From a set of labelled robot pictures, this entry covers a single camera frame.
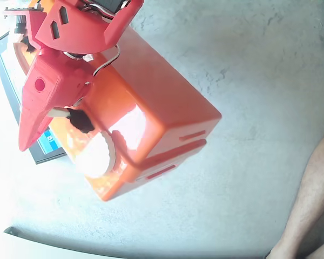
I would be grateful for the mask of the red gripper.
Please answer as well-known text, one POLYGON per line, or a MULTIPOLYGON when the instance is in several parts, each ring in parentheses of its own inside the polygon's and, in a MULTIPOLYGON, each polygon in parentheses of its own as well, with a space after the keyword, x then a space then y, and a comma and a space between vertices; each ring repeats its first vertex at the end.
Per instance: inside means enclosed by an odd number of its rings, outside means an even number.
POLYGON ((86 96, 93 82, 93 67, 61 52, 38 54, 22 90, 19 121, 20 151, 30 148, 45 132, 52 118, 48 109, 72 106, 86 96))

